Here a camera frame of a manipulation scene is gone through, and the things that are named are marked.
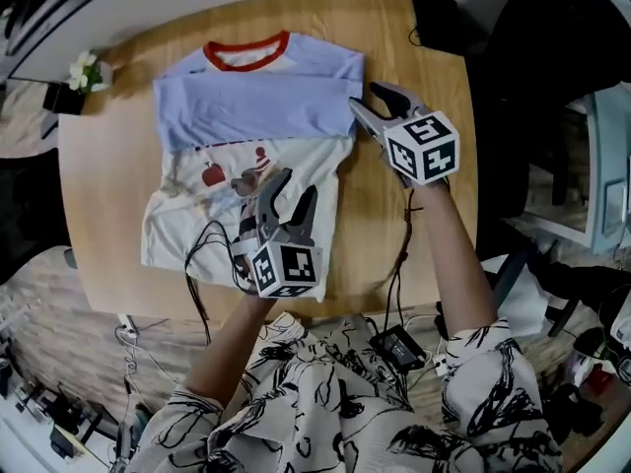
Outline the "black pouch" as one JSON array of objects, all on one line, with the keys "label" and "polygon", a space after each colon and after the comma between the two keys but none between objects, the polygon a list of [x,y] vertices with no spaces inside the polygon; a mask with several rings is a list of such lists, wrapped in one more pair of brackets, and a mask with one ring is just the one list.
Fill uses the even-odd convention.
[{"label": "black pouch", "polygon": [[420,46],[463,56],[465,27],[455,0],[412,0]]}]

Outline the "white potted flowers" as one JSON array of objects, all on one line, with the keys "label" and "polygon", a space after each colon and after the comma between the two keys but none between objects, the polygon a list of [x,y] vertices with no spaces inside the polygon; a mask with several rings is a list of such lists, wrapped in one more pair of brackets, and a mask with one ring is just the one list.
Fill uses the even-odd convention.
[{"label": "white potted flowers", "polygon": [[72,91],[89,94],[103,91],[111,85],[112,67],[93,51],[83,51],[70,65],[68,86]]}]

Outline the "white and blue raglan shirt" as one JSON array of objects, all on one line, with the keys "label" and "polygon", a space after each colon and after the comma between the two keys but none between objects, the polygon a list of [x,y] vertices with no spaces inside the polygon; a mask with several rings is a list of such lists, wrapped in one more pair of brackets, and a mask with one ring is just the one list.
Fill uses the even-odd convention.
[{"label": "white and blue raglan shirt", "polygon": [[282,169],[282,221],[318,193],[312,237],[332,247],[338,167],[351,154],[348,101],[363,94],[364,56],[307,34],[280,32],[238,45],[209,42],[153,83],[163,147],[159,188],[147,204],[140,260],[227,287],[237,284],[226,242],[243,207]]}]

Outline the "black screen device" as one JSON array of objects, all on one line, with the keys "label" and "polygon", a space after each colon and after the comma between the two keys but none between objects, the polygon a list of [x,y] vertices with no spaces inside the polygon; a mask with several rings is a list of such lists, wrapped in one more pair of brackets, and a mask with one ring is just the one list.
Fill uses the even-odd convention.
[{"label": "black screen device", "polygon": [[400,324],[378,333],[369,344],[386,362],[402,374],[425,367],[428,356]]}]

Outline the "light blue desk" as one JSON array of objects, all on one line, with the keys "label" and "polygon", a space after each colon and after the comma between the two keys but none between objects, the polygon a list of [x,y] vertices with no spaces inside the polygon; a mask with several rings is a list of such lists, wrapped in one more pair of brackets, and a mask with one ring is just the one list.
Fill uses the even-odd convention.
[{"label": "light blue desk", "polygon": [[617,86],[588,97],[589,248],[631,244],[631,91]]}]

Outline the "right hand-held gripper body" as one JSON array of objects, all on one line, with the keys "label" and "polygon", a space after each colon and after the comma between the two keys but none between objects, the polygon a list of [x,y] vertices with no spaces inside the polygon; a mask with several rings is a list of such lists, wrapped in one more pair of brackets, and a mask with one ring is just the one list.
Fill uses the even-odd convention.
[{"label": "right hand-held gripper body", "polygon": [[407,118],[376,118],[383,160],[404,187],[427,185],[458,171],[459,134],[438,110]]}]

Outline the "person's left forearm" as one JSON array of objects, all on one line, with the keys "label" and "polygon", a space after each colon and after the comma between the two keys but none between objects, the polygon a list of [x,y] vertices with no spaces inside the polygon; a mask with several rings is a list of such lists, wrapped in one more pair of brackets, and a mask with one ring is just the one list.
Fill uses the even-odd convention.
[{"label": "person's left forearm", "polygon": [[226,407],[239,386],[266,316],[275,299],[244,295],[236,309],[194,362],[184,386]]}]

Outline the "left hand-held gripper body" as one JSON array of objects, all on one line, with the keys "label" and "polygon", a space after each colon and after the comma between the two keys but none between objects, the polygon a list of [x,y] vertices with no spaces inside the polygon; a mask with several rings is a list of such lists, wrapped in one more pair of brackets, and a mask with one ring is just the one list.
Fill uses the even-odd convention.
[{"label": "left hand-held gripper body", "polygon": [[258,249],[249,258],[250,275],[261,298],[296,298],[320,284],[322,249],[313,222],[257,224]]}]

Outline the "person's right forearm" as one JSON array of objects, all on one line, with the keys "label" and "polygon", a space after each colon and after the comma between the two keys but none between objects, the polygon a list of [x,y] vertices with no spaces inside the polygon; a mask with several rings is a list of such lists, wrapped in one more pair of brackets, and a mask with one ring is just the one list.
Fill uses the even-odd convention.
[{"label": "person's right forearm", "polygon": [[436,181],[414,189],[422,208],[446,328],[460,331],[497,320],[493,295],[447,186]]}]

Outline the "white paper sheet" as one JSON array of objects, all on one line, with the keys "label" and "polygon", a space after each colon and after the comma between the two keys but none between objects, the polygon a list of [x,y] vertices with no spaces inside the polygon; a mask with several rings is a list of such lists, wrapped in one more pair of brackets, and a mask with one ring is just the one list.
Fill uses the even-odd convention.
[{"label": "white paper sheet", "polygon": [[550,295],[525,266],[498,310],[515,338],[538,334],[543,326]]}]

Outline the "black pen holder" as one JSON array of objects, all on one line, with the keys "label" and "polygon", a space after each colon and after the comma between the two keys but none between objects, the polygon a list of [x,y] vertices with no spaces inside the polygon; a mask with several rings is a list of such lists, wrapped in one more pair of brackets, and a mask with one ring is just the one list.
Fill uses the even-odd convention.
[{"label": "black pen holder", "polygon": [[70,89],[67,83],[50,82],[43,99],[42,107],[55,114],[80,115],[86,95]]}]

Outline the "person's patterned white blouse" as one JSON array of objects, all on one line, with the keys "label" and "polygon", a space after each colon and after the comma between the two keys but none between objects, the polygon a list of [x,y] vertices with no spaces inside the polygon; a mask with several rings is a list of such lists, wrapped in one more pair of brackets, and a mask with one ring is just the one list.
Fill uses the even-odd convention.
[{"label": "person's patterned white blouse", "polygon": [[415,413],[361,318],[261,328],[237,409],[176,389],[126,473],[559,473],[536,377],[508,323],[447,345],[444,422]]}]

